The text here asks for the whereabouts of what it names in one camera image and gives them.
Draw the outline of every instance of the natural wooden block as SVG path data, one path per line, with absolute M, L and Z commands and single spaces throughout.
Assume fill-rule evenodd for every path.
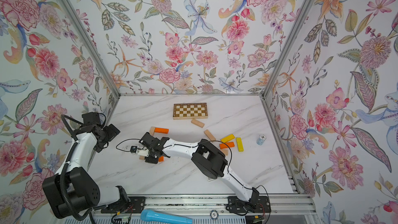
M 157 128 L 157 127 L 156 127 L 156 128 L 155 128 L 155 132 L 167 134 L 167 133 L 169 133 L 169 129 Z
M 235 147 L 234 142 L 228 142 L 228 143 L 225 143 L 225 144 L 220 144 L 220 149 L 226 149 L 228 147 L 230 147 L 230 148 Z
M 153 135 L 155 134 L 155 128 L 156 128 L 156 127 L 151 127 L 151 128 L 150 128 L 149 134 L 150 134 L 151 136 L 153 136 Z
M 192 119 L 192 120 L 191 120 L 191 123 L 192 123 L 192 124 L 195 124 L 195 125 L 197 125 L 197 126 L 199 126 L 200 128 L 203 128 L 203 127 L 205 126 L 205 123 L 202 123 L 202 122 L 200 122 L 200 121 L 197 121 L 196 119 Z
M 216 138 L 213 136 L 213 134 L 210 133 L 209 130 L 204 131 L 204 133 L 206 134 L 206 136 L 209 138 L 210 141 L 216 140 Z
M 225 142 L 231 141 L 234 138 L 235 138 L 235 136 L 233 134 L 230 134 L 227 137 L 222 138 L 220 141 L 225 143 Z
M 207 118 L 206 103 L 174 104 L 173 119 Z

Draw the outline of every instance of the green leaf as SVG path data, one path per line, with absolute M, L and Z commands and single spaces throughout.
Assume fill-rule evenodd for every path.
M 136 78 L 140 77 L 140 75 L 141 75 L 141 72 L 142 72 L 142 71 L 138 71 L 138 72 L 136 72 L 136 73 L 134 74 L 134 78 L 136 79 Z
M 343 188 L 341 188 L 337 183 L 335 183 L 333 181 L 329 181 L 329 182 L 325 183 L 325 186 L 333 193 L 337 193 L 337 192 L 343 190 Z

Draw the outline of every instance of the yellow wooden block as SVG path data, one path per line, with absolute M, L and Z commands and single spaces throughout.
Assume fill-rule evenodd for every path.
M 221 142 L 225 143 L 225 142 L 231 141 L 234 138 L 235 138 L 235 136 L 233 134 L 231 134 L 231 135 L 228 135 L 227 137 L 222 138 Z
M 241 138 L 236 138 L 236 144 L 238 146 L 238 151 L 243 152 L 243 144 Z

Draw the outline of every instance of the wooden block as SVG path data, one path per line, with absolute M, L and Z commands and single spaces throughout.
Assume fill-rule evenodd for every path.
M 204 133 L 209 138 L 209 141 L 215 141 L 216 140 L 216 138 L 213 136 L 213 134 L 210 133 L 209 130 L 204 131 Z
M 169 133 L 169 129 L 157 128 L 157 127 L 156 127 L 156 128 L 155 128 L 155 132 L 167 134 L 167 133 Z
M 230 147 L 230 148 L 235 147 L 235 143 L 234 142 L 228 142 L 228 143 L 225 143 L 225 144 L 220 144 L 220 149 L 226 149 L 228 147 Z
M 192 120 L 191 120 L 191 123 L 192 123 L 192 124 L 195 124 L 195 125 L 197 125 L 197 126 L 199 126 L 200 128 L 203 128 L 203 127 L 205 126 L 205 123 L 202 123 L 202 122 L 200 122 L 200 121 L 197 121 L 196 119 L 192 119 Z
M 233 134 L 230 134 L 227 137 L 222 138 L 221 142 L 225 143 L 225 142 L 231 141 L 234 138 L 235 138 L 235 136 Z
M 221 152 L 224 153 L 224 155 L 228 156 L 228 150 L 227 149 L 222 149 Z
M 241 138 L 236 138 L 236 145 L 238 146 L 238 151 L 243 152 L 243 144 Z
M 207 118 L 206 103 L 174 104 L 173 119 Z
M 151 127 L 151 128 L 150 128 L 149 134 L 150 134 L 151 136 L 154 135 L 154 133 L 155 133 L 155 128 L 156 128 L 156 127 Z

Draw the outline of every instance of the orange wooden block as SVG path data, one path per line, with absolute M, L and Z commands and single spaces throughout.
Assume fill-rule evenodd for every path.
M 156 128 L 155 128 L 155 132 L 167 134 L 167 133 L 169 133 L 169 129 L 157 128 L 157 127 L 156 127 Z
M 225 144 L 220 144 L 220 149 L 226 149 L 226 148 L 228 148 L 228 147 L 235 147 L 235 143 L 234 142 L 228 142 L 228 143 L 225 143 Z

